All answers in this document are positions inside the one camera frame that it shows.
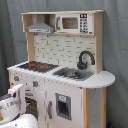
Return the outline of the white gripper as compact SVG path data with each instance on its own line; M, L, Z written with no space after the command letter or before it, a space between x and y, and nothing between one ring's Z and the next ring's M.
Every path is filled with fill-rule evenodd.
M15 85L13 88L8 90L8 93L0 97L0 107L10 107L12 105L19 106L18 100L18 88L20 85Z

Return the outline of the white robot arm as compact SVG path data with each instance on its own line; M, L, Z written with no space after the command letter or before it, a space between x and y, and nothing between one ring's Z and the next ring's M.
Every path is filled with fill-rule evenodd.
M0 97L0 128L39 128L37 119L26 114L25 87L15 85Z

